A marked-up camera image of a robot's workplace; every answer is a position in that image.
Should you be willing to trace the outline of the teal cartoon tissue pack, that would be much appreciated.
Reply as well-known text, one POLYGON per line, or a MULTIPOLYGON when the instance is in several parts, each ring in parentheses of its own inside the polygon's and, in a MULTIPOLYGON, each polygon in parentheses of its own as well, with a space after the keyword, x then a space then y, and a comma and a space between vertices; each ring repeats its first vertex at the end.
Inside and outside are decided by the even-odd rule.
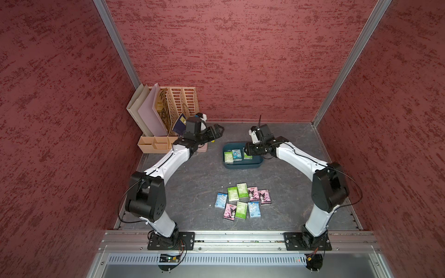
POLYGON ((234 162, 241 161, 243 159, 242 151, 240 149, 232 149, 231 152, 234 162))

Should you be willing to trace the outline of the blue tissue pack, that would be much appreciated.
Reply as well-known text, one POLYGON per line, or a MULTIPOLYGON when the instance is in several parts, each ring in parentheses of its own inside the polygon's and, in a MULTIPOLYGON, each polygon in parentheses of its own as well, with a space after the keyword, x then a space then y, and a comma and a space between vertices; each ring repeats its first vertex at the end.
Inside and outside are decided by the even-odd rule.
POLYGON ((214 207, 225 209, 227 204, 228 195, 226 193, 218 193, 214 207))
POLYGON ((248 211, 249 211, 250 218, 260 218, 261 217, 260 203, 259 202, 249 202, 248 203, 248 211))

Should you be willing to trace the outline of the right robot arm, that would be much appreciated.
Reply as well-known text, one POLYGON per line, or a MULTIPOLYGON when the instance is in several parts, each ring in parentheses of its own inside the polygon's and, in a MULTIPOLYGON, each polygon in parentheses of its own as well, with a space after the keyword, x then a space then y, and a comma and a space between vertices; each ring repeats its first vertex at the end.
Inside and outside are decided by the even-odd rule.
POLYGON ((342 166, 316 159, 283 137, 256 143, 248 142, 246 152, 250 156, 270 154, 287 162, 309 178, 312 183, 311 198, 314 206, 302 232, 310 238, 325 234, 334 212, 343 205, 350 194, 342 166))

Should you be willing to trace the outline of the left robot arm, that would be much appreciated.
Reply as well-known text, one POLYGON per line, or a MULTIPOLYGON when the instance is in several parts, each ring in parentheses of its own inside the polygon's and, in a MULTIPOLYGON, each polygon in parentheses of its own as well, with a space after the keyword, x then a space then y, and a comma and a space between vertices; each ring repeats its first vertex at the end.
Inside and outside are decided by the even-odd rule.
POLYGON ((224 133, 224 128, 218 124, 203 130, 202 124, 199 118, 188 121, 183 136, 172 144, 169 152, 159 162, 144 172, 132 174, 129 189, 121 199, 125 211, 137 217, 138 222, 148 224, 164 242, 174 244, 179 238, 177 224, 166 212, 165 185, 201 145, 219 139, 224 133))

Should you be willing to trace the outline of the teal storage box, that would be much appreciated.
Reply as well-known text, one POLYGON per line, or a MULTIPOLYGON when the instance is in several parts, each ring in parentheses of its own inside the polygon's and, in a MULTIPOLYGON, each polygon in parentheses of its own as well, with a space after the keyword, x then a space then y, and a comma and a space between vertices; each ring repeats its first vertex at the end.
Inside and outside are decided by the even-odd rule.
POLYGON ((233 164, 224 163, 224 152, 231 151, 232 149, 240 149, 242 155, 244 154, 245 145, 247 142, 229 142, 222 148, 222 161, 225 168, 230 170, 245 170, 245 169, 257 169, 261 166, 264 158, 261 156, 252 156, 252 160, 244 160, 234 162, 233 164))

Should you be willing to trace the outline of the dark blue notebook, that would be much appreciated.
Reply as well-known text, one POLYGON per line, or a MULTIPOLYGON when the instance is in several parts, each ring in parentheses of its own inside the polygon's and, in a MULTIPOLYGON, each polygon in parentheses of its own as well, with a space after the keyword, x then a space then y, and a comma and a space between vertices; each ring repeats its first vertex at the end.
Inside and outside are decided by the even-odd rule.
POLYGON ((172 131, 180 137, 185 132, 186 124, 187 118, 184 114, 180 114, 180 116, 175 121, 175 124, 173 125, 172 131))

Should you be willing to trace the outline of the beige desk file organizer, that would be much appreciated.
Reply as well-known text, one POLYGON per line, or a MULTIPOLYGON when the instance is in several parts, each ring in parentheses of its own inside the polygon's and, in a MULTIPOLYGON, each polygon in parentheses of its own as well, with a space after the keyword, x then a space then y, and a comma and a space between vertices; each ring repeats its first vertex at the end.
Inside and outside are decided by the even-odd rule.
POLYGON ((140 86, 136 115, 145 128, 138 147, 144 154, 165 154, 185 128, 185 120, 199 113, 196 87, 140 86))

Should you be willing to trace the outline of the gold patterned book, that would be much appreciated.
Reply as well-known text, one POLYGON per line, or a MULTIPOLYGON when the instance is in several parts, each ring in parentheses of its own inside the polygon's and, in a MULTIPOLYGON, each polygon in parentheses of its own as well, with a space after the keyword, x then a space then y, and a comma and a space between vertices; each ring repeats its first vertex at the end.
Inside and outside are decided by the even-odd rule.
POLYGON ((161 89, 156 97, 155 108, 168 133, 171 128, 170 112, 167 100, 168 88, 161 89))

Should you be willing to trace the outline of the pink Kuromi pack right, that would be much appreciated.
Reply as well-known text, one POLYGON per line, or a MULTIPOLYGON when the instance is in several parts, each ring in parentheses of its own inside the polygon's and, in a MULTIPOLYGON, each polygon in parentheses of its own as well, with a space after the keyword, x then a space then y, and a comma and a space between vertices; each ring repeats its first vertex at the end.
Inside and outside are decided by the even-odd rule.
POLYGON ((269 190, 259 190, 258 194, 261 205, 270 205, 272 203, 269 190))

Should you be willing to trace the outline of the blue tissue pack bottom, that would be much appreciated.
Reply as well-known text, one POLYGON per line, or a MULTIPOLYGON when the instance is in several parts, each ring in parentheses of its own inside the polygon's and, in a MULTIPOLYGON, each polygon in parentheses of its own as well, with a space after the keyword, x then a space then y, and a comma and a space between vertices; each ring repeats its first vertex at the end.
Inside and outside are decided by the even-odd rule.
POLYGON ((259 202, 249 202, 248 203, 248 211, 249 211, 250 218, 260 218, 261 217, 260 203, 259 202))

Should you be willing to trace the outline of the green tissue pack bottom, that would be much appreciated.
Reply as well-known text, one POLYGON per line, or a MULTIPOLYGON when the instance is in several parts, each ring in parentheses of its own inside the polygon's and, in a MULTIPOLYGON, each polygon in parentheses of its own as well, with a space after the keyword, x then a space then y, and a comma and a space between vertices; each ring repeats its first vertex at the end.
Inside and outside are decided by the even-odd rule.
POLYGON ((248 204, 245 202, 237 202, 235 217, 245 220, 248 215, 248 204))

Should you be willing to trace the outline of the pink Kuromi pack bottom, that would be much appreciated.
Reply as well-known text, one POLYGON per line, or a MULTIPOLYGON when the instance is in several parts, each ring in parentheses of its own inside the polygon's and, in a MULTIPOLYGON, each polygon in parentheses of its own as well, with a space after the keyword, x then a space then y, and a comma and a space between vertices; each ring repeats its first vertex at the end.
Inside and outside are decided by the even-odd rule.
POLYGON ((235 214, 236 214, 236 205, 232 205, 227 203, 224 209, 223 219, 234 221, 235 220, 235 214))

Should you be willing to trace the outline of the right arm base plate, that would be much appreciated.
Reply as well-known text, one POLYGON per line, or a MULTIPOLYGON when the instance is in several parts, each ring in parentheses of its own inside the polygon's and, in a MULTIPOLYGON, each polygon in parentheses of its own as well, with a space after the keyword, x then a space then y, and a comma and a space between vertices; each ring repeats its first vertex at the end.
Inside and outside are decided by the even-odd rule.
POLYGON ((283 237, 287 251, 332 251, 328 232, 318 237, 309 232, 285 232, 283 237))

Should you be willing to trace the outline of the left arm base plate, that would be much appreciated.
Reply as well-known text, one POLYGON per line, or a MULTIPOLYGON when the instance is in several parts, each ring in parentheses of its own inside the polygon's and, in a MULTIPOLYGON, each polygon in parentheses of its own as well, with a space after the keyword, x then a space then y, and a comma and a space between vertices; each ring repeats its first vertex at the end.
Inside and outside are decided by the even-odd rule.
POLYGON ((147 250, 190 251, 194 249, 195 233, 174 231, 171 237, 164 237, 151 231, 147 239, 147 250))

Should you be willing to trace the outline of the aluminium front rail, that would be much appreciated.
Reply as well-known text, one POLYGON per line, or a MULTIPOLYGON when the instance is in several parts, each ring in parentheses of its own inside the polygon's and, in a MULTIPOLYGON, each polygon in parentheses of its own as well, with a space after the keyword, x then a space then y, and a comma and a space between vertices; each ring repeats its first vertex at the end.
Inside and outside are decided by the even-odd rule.
POLYGON ((145 230, 106 231, 89 270, 89 278, 102 278, 107 266, 302 266, 311 272, 327 264, 327 255, 352 255, 370 263, 378 278, 393 276, 372 231, 331 231, 304 247, 299 232, 193 231, 179 233, 168 249, 145 230))

